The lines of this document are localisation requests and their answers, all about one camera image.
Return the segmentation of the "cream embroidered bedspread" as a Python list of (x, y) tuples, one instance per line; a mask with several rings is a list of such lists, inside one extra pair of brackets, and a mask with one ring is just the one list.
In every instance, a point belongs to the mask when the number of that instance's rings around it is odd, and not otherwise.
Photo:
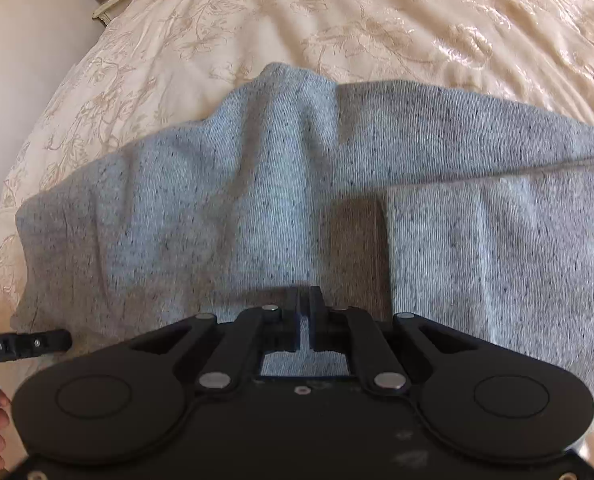
[[(0, 332), (28, 282), (20, 207), (97, 159), (208, 118), (270, 65), (409, 81), (594, 128), (594, 0), (132, 0), (62, 81), (4, 182)], [(582, 446), (594, 466), (594, 427)]]

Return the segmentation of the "grey speckled pants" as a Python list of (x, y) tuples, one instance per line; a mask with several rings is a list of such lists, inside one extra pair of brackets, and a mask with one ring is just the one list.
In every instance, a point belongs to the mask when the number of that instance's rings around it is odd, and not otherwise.
[(594, 395), (594, 128), (409, 81), (282, 64), (206, 119), (29, 198), (12, 324), (87, 352), (317, 285), (570, 370)]

